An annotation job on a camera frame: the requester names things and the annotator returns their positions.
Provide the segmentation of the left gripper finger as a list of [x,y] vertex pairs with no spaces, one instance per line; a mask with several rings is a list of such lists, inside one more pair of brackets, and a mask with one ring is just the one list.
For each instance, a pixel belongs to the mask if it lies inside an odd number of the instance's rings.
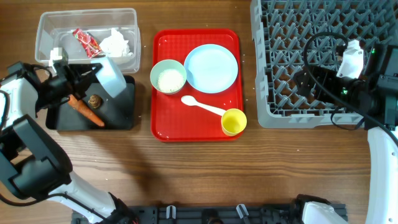
[[73,78],[73,96],[81,100],[86,96],[86,91],[95,81],[95,76],[77,76]]
[[92,82],[102,68],[101,63],[70,64],[73,79],[79,82]]

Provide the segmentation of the orange carrot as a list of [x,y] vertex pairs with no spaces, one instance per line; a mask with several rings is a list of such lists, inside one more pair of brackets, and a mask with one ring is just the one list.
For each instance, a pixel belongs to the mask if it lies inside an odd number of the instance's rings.
[[105,123],[97,116],[94,114],[94,112],[86,106],[84,101],[82,100],[77,100],[73,95],[69,96],[69,101],[68,104],[77,112],[82,114],[84,117],[95,123],[99,127],[104,127]]

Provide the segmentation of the red snack wrapper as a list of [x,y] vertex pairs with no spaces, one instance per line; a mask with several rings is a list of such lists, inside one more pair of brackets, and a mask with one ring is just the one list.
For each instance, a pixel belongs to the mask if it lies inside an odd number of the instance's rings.
[[77,28],[73,31],[73,36],[82,45],[88,58],[95,58],[103,53],[99,43],[89,33]]

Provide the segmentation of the light blue bowl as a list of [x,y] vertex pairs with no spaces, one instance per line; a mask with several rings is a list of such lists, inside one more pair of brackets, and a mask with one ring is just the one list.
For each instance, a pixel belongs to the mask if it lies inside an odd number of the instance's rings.
[[113,98],[121,94],[126,88],[126,81],[118,65],[109,57],[101,57],[91,61],[100,63],[102,68],[96,73],[96,78],[105,91]]

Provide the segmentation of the white napkin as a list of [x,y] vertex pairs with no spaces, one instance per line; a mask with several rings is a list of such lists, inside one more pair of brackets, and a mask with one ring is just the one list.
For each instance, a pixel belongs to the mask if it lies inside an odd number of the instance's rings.
[[112,28],[111,35],[103,39],[99,47],[107,57],[127,57],[132,55],[128,43],[122,33]]

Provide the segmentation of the green bowl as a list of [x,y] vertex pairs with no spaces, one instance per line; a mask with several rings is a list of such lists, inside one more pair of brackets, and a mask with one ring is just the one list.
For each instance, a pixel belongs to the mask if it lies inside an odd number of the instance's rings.
[[[158,89],[158,86],[157,86],[157,79],[158,79],[159,74],[160,74],[161,72],[163,72],[164,70],[168,70],[168,69],[175,69],[175,70],[178,70],[178,71],[183,75],[183,77],[184,77],[184,79],[185,79],[185,82],[187,81],[187,72],[186,72],[186,69],[185,69],[185,67],[184,67],[180,62],[178,62],[178,61],[176,61],[176,60],[172,60],[172,59],[162,60],[162,61],[156,63],[156,64],[153,66],[153,68],[152,68],[152,70],[151,70],[151,72],[150,72],[150,82],[151,82],[152,86],[153,86],[157,91],[159,91],[159,92],[161,92],[161,91]],[[164,93],[164,94],[166,94],[166,95],[172,95],[172,94],[177,93],[177,92],[180,91],[181,89],[179,89],[179,90],[177,90],[176,92],[173,92],[173,93]]]

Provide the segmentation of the yellow cup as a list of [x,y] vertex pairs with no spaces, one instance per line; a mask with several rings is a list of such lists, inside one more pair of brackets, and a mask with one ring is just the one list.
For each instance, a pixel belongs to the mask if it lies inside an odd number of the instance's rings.
[[227,136],[235,136],[241,133],[247,125],[247,117],[243,111],[231,108],[221,117],[222,131]]

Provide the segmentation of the white rice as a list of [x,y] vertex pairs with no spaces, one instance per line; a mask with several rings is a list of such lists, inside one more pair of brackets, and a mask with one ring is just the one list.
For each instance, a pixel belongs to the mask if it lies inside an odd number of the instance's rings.
[[158,89],[163,93],[173,93],[181,89],[185,83],[183,75],[175,69],[164,70],[157,79]]

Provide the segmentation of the light blue plate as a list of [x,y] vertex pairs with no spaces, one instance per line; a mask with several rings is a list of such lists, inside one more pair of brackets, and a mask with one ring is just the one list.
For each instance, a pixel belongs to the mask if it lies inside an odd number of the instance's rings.
[[204,44],[194,48],[186,57],[184,68],[187,82],[202,93],[221,93],[238,77],[238,62],[225,47]]

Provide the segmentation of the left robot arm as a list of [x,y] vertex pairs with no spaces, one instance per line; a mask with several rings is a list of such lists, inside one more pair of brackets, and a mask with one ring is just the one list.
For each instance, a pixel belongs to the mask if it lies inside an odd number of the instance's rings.
[[73,171],[67,153],[34,120],[37,112],[82,99],[98,79],[101,63],[55,62],[56,75],[40,81],[41,65],[17,62],[1,79],[1,182],[27,207],[49,200],[83,215],[89,223],[133,223],[136,216],[117,197]]

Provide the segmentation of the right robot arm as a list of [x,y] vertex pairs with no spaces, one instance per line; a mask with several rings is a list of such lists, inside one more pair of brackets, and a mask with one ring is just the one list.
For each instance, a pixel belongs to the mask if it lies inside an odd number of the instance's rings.
[[362,116],[368,132],[371,178],[366,223],[397,223],[397,46],[374,44],[368,61],[356,40],[339,47],[337,71],[309,65],[294,74],[299,95]]

